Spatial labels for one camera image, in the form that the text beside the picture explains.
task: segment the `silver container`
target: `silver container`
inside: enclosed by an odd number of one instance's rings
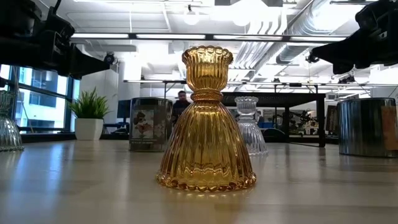
[[[131,99],[130,151],[165,151],[172,132],[172,108],[172,101],[162,98]]]
[[[339,102],[340,154],[371,157],[398,157],[398,151],[387,150],[384,140],[382,111],[396,107],[393,98],[365,98]],[[396,123],[395,116],[389,119]]]

